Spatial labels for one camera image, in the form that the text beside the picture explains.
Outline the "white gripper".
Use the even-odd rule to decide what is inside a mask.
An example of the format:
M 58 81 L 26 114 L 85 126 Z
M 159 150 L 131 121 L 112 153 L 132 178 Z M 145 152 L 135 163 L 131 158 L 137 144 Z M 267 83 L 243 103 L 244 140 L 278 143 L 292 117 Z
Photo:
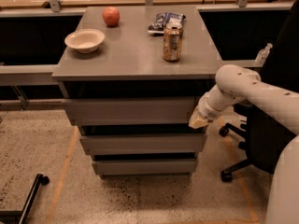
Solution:
M 189 119 L 189 126 L 193 129 L 206 127 L 212 120 L 217 119 L 223 111 L 223 95 L 221 93 L 206 92 L 199 100 Z

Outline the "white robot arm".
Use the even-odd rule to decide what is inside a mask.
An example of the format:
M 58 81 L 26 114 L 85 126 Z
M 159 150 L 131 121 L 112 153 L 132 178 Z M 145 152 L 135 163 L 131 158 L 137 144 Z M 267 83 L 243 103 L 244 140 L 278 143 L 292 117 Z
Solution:
M 234 64 L 222 66 L 215 81 L 200 98 L 189 126 L 205 127 L 228 106 L 248 100 L 293 132 L 274 172 L 265 224 L 299 224 L 299 93 L 264 83 L 257 72 Z

